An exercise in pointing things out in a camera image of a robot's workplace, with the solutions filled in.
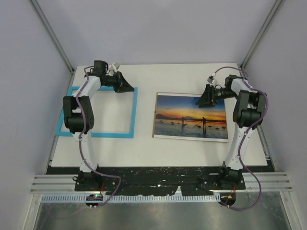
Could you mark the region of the sunset photo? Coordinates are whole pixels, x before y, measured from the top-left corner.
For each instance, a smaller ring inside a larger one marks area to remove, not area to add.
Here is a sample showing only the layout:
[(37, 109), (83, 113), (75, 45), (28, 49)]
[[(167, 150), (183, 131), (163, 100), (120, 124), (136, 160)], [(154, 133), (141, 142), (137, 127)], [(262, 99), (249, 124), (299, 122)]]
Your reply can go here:
[(214, 107), (199, 108), (199, 94), (158, 92), (153, 137), (228, 142), (224, 100)]

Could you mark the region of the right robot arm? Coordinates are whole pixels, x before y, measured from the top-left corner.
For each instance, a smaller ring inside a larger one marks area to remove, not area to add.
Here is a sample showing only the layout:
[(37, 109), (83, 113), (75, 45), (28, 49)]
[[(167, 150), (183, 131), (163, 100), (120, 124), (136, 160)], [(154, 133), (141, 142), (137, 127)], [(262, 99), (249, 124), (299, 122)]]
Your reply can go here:
[(229, 153), (217, 176), (217, 184), (223, 189), (232, 189), (241, 183), (248, 142), (262, 123), (268, 107), (266, 94), (254, 89), (246, 78), (236, 75), (226, 77), (224, 87), (218, 87), (214, 75), (210, 76), (196, 105), (199, 108), (214, 107), (218, 100), (228, 98), (236, 98), (233, 110), (235, 132)]

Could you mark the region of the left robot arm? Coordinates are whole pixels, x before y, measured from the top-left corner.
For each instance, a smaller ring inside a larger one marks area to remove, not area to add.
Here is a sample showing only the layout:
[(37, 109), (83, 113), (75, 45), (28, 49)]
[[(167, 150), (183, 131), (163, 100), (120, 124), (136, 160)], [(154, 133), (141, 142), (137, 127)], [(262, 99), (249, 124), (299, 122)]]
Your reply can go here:
[(64, 125), (75, 138), (81, 165), (78, 176), (73, 177), (76, 185), (96, 191), (102, 187), (103, 179), (116, 179), (121, 183), (121, 177), (108, 175), (98, 171), (98, 162), (94, 154), (92, 129), (94, 127), (94, 112), (91, 99), (101, 87), (111, 87), (116, 93), (134, 92), (135, 89), (125, 80), (120, 65), (109, 65), (102, 60), (95, 60), (92, 66), (85, 67), (84, 80), (78, 90), (70, 96), (63, 97)]

